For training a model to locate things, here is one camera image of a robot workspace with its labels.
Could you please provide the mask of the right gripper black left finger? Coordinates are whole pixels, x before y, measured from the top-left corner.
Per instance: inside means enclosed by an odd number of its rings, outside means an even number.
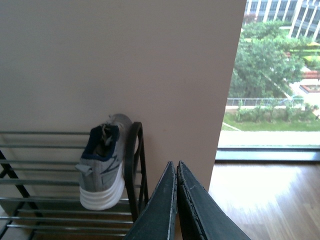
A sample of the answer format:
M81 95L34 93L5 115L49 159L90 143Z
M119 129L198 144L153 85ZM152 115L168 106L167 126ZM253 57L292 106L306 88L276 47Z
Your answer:
M125 235L125 240L173 240L177 214L177 177L169 161L146 207Z

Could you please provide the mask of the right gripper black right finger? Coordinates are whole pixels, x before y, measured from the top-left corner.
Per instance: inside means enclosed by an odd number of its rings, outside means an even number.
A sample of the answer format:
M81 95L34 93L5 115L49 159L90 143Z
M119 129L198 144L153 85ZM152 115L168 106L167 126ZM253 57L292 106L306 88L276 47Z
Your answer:
M248 240L187 165L177 166L177 208L184 240Z

